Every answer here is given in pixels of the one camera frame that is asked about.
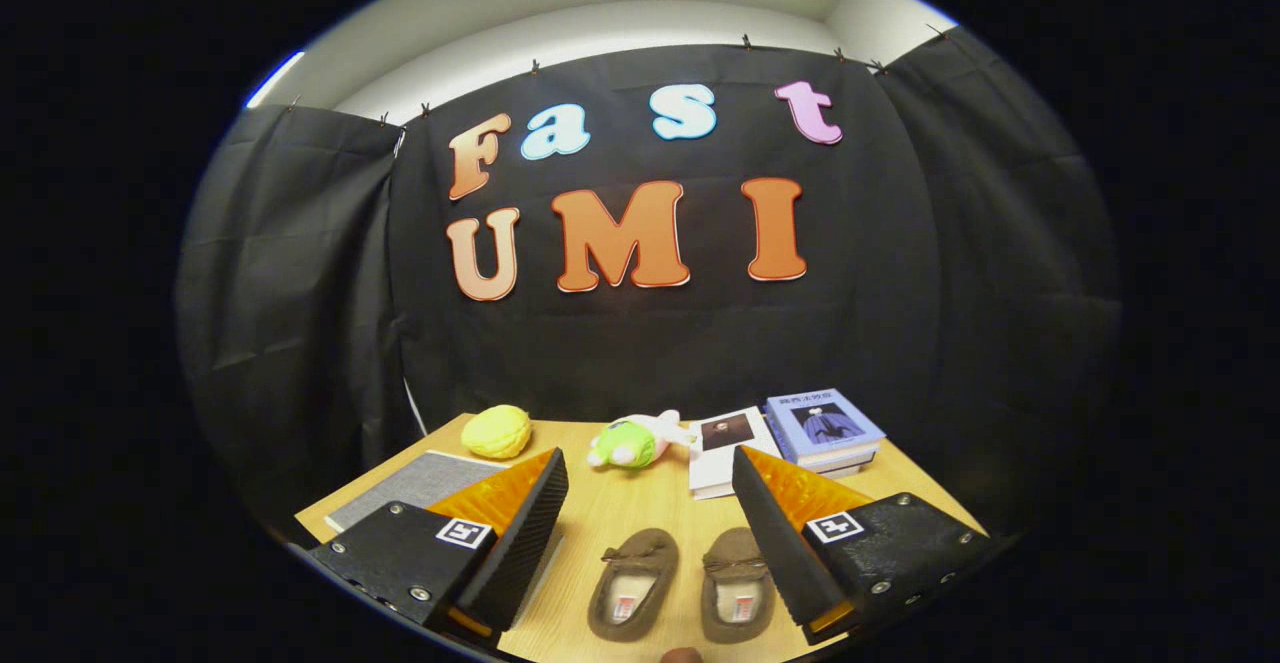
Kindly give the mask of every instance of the shoe label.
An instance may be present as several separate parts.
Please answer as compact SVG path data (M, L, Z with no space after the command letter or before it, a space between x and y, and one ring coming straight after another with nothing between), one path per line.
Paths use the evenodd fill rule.
M613 622L621 623L631 617L631 612L635 611L636 598L635 595L620 595L618 602L613 604Z
M740 595L733 605L733 623L745 623L755 616L755 596Z

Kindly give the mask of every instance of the blue book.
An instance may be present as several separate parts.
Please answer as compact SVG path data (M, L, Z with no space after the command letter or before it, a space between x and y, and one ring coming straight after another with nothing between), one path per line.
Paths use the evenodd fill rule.
M833 388L769 398L764 420L782 457L804 468L865 458L884 439L884 431Z

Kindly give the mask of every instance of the white wall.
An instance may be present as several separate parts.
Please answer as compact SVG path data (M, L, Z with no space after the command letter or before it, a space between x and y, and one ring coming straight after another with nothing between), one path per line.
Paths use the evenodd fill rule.
M760 8L696 1L603 3L527 17L454 40L365 86L334 110L369 119L389 113L387 120L402 125L420 115L421 102L438 108L471 90L520 76L530 70L534 58L539 67L549 67L657 45L741 45L744 33L753 45L773 49L832 54L841 45L820 22Z
M946 31L956 24L919 0L841 0L827 17L827 29L846 58L884 67L936 38L928 26Z

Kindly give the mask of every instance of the book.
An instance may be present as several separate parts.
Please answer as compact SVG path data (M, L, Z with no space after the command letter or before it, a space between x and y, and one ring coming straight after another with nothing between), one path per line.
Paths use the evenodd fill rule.
M769 434L773 435L773 442L778 445L780 457L787 462L796 463L795 452L786 435L782 434L781 426L773 420L773 413L764 412L764 424L768 426ZM820 454L820 457L814 458L809 465L803 467L815 474L822 474L831 468L842 468L855 463L870 463L878 449L879 442L850 445L849 448Z
M695 500L733 494L733 449L750 445L780 454L759 408L744 408L689 424L698 440L689 447L689 489Z
M827 477L844 477L851 476L867 463L876 459L876 451L870 453L852 454L850 458L841 458L840 461L828 461L826 463L818 463L812 468L808 468L815 474L822 474Z
M833 388L777 395L764 411L781 457L815 472L823 463L874 454L884 439L884 431Z
M506 468L507 466L500 463L428 451L357 495L351 503L325 516L324 521L333 530L343 532L392 500L426 508Z

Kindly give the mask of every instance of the light blue letter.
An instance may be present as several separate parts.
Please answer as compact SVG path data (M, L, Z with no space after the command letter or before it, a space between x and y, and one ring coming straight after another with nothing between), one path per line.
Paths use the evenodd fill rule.
M654 90L649 108L660 119L653 120L653 131L662 140L701 138L716 127L713 102L716 93L704 84L667 84Z
M570 156L586 148L591 134L582 125L585 120L586 111L577 104L564 102L563 106L548 108L529 120L529 129L534 133L521 145L521 156L541 161L550 154Z

